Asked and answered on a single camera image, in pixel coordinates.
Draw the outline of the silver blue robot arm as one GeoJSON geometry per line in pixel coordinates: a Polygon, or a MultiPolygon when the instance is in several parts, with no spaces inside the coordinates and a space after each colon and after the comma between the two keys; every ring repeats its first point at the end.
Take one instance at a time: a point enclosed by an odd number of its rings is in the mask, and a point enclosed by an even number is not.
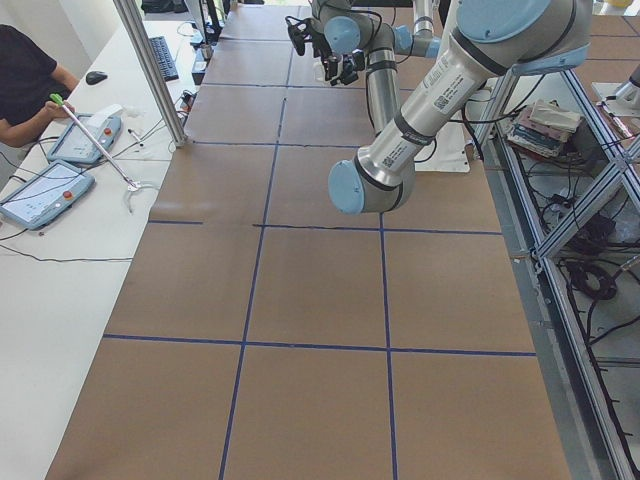
{"type": "Polygon", "coordinates": [[[413,3],[413,25],[393,26],[380,13],[352,8],[351,1],[313,1],[308,40],[324,72],[317,79],[332,86],[349,85],[388,49],[393,56],[435,58],[441,39],[433,33],[433,3],[413,3]]]}
{"type": "Polygon", "coordinates": [[[459,2],[435,65],[372,144],[332,167],[334,206],[360,214],[403,205],[413,189],[415,156],[483,82],[507,72],[559,72],[585,61],[592,9],[580,0],[459,2]]]}

